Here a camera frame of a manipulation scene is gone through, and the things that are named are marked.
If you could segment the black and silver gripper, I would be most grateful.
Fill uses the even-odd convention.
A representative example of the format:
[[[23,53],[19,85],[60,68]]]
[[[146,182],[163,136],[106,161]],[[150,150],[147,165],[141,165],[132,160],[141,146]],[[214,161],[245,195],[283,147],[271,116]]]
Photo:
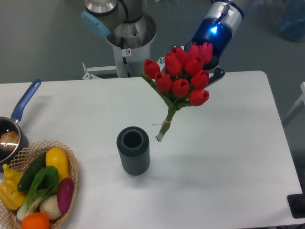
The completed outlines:
[[[203,45],[208,42],[213,44],[211,62],[209,64],[205,63],[203,67],[205,70],[215,68],[213,75],[209,77],[209,84],[214,84],[225,76],[225,71],[216,66],[219,64],[220,56],[232,38],[231,29],[220,22],[216,22],[216,19],[213,18],[204,19],[194,36],[184,46],[184,50],[189,51],[193,43]]]

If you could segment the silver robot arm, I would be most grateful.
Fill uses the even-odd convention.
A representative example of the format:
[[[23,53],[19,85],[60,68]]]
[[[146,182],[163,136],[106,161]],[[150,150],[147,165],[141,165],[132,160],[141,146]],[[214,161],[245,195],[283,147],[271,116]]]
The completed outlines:
[[[211,7],[191,40],[213,44],[212,60],[203,68],[216,69],[228,42],[242,22],[250,0],[213,0]],[[140,0],[86,0],[81,20],[100,38],[112,46],[119,78],[138,77],[144,60],[150,57],[150,45],[156,36],[153,18],[142,10]]]

